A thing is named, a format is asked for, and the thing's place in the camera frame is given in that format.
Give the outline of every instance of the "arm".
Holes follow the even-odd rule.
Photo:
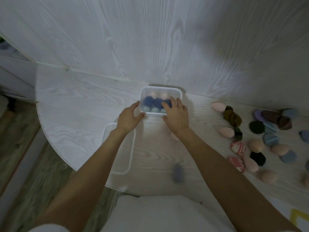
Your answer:
[[[71,232],[83,230],[102,195],[120,144],[145,116],[141,113],[134,117],[138,104],[139,101],[122,111],[117,128],[60,190],[36,226],[57,224]]]
[[[171,97],[172,108],[163,120],[187,148],[207,186],[220,203],[237,231],[300,231],[223,156],[207,145],[189,127],[188,110],[181,100]]]

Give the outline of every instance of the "shirt sleeve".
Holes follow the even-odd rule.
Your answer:
[[[29,232],[69,232],[69,230],[60,225],[46,224],[33,228]]]

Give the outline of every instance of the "plastic storage box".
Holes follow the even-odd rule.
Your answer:
[[[107,139],[110,132],[117,127],[117,123],[110,123],[106,125],[103,131],[102,143]],[[136,130],[132,130],[123,140],[115,157],[111,173],[112,174],[126,174],[131,167],[134,141]]]
[[[180,89],[171,87],[158,87],[158,86],[146,86],[141,89],[139,95],[140,104],[138,106],[141,112],[145,112],[146,116],[164,116],[166,113],[160,112],[147,112],[144,110],[144,100],[145,97],[152,96],[154,99],[161,98],[163,100],[169,99],[170,96],[182,99],[182,92]]]

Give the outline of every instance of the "forearm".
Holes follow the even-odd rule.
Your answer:
[[[178,138],[238,231],[299,231],[243,174],[191,129],[179,133]]]
[[[61,189],[36,226],[54,223],[71,232],[81,231],[102,194],[125,137],[121,129],[111,131],[106,141]]]

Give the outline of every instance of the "hand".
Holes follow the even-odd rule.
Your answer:
[[[184,106],[177,98],[177,102],[173,97],[170,97],[172,102],[172,108],[165,102],[162,102],[162,106],[166,110],[167,117],[163,116],[162,119],[168,126],[168,128],[177,136],[181,131],[189,128],[189,113],[186,106]]]
[[[133,103],[130,107],[125,108],[119,115],[117,128],[122,129],[126,134],[135,129],[138,123],[145,117],[145,112],[134,117],[133,112],[138,105],[139,101]]]

